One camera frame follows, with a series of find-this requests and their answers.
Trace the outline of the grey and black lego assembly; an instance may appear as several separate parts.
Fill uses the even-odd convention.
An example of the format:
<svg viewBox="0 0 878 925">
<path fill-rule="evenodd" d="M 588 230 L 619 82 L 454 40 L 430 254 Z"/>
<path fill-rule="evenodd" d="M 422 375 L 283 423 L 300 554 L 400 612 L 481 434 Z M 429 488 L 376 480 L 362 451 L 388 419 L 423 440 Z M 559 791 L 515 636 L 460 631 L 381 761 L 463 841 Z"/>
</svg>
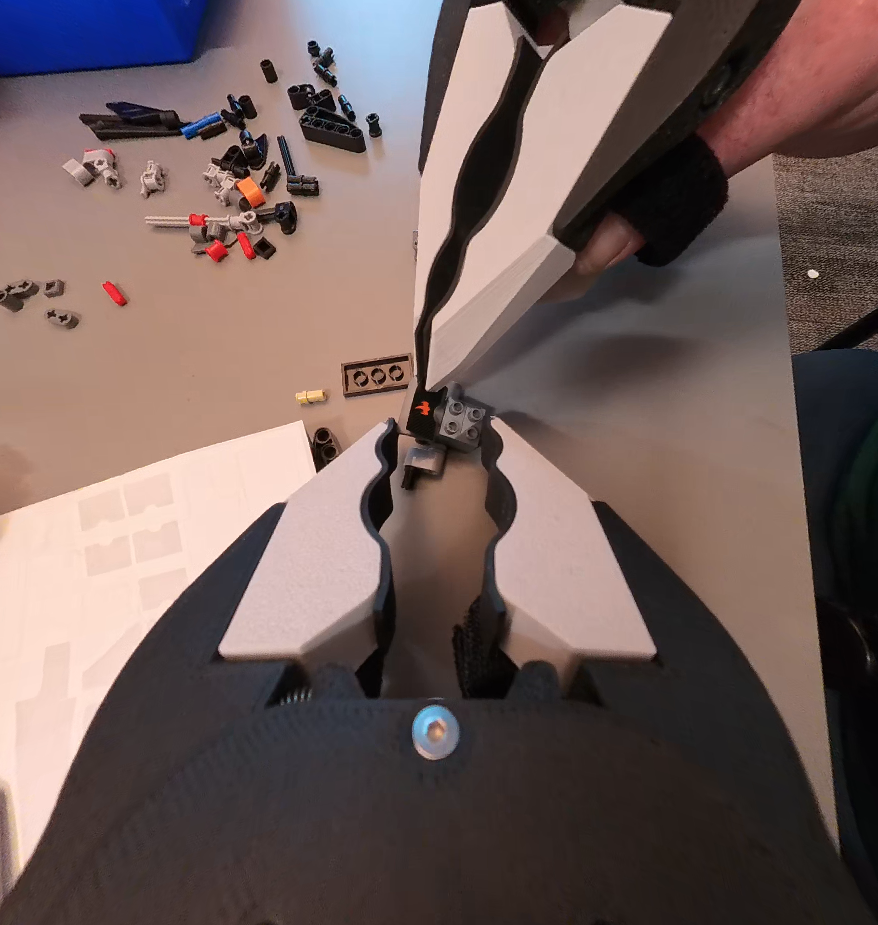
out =
<svg viewBox="0 0 878 925">
<path fill-rule="evenodd" d="M 411 491 L 423 478 L 441 477 L 450 452 L 478 449 L 490 412 L 456 383 L 434 391 L 411 384 L 402 405 L 401 430 L 413 442 L 404 459 L 401 488 Z"/>
</svg>

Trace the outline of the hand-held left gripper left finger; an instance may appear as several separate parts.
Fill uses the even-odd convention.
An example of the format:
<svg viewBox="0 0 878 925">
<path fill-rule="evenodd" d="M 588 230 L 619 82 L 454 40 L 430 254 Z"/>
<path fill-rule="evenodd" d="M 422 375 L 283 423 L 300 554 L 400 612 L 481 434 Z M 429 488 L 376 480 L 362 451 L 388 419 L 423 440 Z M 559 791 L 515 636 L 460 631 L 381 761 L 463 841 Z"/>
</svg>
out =
<svg viewBox="0 0 878 925">
<path fill-rule="evenodd" d="M 396 629 L 390 551 L 398 424 L 376 424 L 291 496 L 219 645 L 227 660 L 336 663 L 383 684 Z"/>
</svg>

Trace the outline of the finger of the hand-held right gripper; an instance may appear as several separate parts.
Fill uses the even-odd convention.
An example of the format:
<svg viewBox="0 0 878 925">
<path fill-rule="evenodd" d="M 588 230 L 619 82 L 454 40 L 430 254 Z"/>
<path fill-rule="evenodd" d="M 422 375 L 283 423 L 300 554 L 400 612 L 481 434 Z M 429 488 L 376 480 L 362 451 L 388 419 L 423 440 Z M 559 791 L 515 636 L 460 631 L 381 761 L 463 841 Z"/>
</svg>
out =
<svg viewBox="0 0 878 925">
<path fill-rule="evenodd" d="M 570 270 L 575 248 L 558 239 L 557 216 L 672 22 L 659 9 L 604 7 L 549 48 L 532 40 L 535 82 L 515 164 L 468 246 L 450 309 L 436 318 L 446 374 L 440 387 L 459 379 Z"/>
<path fill-rule="evenodd" d="M 422 169 L 414 342 L 424 389 L 446 376 L 436 318 L 450 309 L 468 246 L 502 199 L 534 82 L 535 45 L 510 9 L 470 7 Z"/>
</svg>

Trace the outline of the person's right hand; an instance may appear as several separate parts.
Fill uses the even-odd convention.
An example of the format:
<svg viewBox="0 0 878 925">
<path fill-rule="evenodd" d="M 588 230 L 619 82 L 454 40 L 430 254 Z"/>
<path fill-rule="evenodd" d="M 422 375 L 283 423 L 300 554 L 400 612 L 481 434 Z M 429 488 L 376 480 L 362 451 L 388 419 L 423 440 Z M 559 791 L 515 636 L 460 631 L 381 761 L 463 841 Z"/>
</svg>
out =
<svg viewBox="0 0 878 925">
<path fill-rule="evenodd" d="M 637 255 L 663 266 L 713 222 L 729 179 L 770 155 L 878 146 L 878 1 L 803 1 L 734 96 L 621 191 L 563 279 L 582 293 Z"/>
</svg>

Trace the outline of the dark round object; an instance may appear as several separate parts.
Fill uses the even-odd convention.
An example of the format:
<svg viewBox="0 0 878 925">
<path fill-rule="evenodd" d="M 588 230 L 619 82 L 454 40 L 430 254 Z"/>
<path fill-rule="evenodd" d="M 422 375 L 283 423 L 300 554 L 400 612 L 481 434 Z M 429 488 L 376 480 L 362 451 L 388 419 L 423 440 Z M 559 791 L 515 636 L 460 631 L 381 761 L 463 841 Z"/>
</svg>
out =
<svg viewBox="0 0 878 925">
<path fill-rule="evenodd" d="M 825 686 L 878 714 L 878 612 L 815 598 Z"/>
</svg>

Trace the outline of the black lego plate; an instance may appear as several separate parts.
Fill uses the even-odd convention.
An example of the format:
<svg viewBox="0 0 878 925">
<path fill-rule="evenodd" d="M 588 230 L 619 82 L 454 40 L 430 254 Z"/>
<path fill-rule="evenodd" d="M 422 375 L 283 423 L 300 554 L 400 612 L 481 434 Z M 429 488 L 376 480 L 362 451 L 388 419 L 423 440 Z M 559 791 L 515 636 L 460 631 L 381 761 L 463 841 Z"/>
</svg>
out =
<svg viewBox="0 0 878 925">
<path fill-rule="evenodd" d="M 415 380 L 410 353 L 341 364 L 345 398 L 404 390 Z"/>
</svg>

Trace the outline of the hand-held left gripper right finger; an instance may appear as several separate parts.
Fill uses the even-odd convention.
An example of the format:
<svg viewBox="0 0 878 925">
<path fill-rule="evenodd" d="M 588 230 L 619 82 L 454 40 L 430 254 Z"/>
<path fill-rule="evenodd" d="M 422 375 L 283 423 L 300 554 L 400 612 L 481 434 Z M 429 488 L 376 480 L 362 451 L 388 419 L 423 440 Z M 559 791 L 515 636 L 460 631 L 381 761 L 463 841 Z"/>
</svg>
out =
<svg viewBox="0 0 878 925">
<path fill-rule="evenodd" d="M 585 490 L 501 418 L 480 447 L 485 511 L 481 646 L 516 669 L 544 662 L 566 690 L 584 661 L 652 661 L 656 647 Z"/>
</svg>

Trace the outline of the pile of assorted lego pieces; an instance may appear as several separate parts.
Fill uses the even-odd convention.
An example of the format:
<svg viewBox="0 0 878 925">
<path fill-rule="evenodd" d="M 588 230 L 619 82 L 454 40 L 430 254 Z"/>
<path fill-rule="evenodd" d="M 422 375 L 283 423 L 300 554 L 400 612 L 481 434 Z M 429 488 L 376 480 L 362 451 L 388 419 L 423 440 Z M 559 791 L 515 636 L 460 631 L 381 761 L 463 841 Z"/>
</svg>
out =
<svg viewBox="0 0 878 925">
<path fill-rule="evenodd" d="M 301 136 L 311 145 L 365 155 L 366 141 L 382 138 L 379 115 L 368 113 L 364 122 L 359 121 L 339 87 L 332 47 L 309 40 L 306 52 L 317 83 L 296 83 L 285 91 Z M 170 138 L 206 142 L 236 131 L 237 140 L 211 157 L 201 175 L 215 204 L 223 209 L 221 214 L 148 215 L 144 222 L 157 230 L 184 230 L 192 241 L 192 253 L 216 263 L 234 247 L 249 260 L 269 259 L 275 247 L 264 235 L 267 226 L 279 227 L 286 236 L 294 234 L 295 200 L 318 197 L 320 185 L 317 177 L 297 170 L 283 134 L 272 140 L 266 133 L 252 131 L 251 122 L 258 115 L 247 94 L 228 94 L 225 107 L 194 120 L 182 119 L 173 109 L 112 101 L 104 113 L 79 114 L 97 144 L 84 149 L 81 157 L 68 159 L 63 170 L 83 188 L 99 179 L 107 188 L 120 190 L 121 170 L 111 143 Z"/>
</svg>

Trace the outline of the person's green shirt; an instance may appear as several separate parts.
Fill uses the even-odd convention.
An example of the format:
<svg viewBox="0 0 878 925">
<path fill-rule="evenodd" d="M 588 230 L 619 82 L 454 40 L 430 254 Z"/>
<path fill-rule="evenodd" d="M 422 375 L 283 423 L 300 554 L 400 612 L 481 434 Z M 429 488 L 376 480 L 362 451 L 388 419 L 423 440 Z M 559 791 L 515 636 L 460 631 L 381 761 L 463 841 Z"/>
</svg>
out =
<svg viewBox="0 0 878 925">
<path fill-rule="evenodd" d="M 878 611 L 878 419 L 853 460 L 835 511 L 835 555 L 846 594 Z"/>
</svg>

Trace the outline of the black chair leg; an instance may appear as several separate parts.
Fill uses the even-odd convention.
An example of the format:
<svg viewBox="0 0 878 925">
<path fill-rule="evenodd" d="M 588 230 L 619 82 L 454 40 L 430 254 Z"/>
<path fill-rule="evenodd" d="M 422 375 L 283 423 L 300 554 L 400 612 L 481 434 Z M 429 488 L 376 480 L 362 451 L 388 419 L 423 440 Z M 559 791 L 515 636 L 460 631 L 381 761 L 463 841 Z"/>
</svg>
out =
<svg viewBox="0 0 878 925">
<path fill-rule="evenodd" d="M 849 350 L 854 349 L 878 335 L 878 306 L 863 317 L 840 330 L 833 337 L 824 341 L 815 350 Z"/>
</svg>

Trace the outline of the blue plastic bin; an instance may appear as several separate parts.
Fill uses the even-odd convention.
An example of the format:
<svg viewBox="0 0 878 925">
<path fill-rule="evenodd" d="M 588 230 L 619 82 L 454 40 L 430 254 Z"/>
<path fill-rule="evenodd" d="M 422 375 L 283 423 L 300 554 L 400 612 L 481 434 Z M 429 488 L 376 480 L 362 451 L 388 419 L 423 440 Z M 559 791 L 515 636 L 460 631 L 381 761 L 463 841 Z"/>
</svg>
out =
<svg viewBox="0 0 878 925">
<path fill-rule="evenodd" d="M 206 1 L 0 1 L 0 77 L 190 61 Z"/>
</svg>

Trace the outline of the white instruction sheet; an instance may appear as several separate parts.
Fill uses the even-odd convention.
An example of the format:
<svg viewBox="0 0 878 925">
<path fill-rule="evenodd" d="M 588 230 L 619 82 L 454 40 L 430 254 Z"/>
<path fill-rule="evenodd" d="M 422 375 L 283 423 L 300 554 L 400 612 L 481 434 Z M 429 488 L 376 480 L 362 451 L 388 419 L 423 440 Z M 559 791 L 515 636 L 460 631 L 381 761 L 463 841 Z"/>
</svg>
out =
<svg viewBox="0 0 878 925">
<path fill-rule="evenodd" d="M 0 787 L 16 870 L 150 628 L 314 473 L 305 425 L 290 423 L 0 515 Z"/>
</svg>

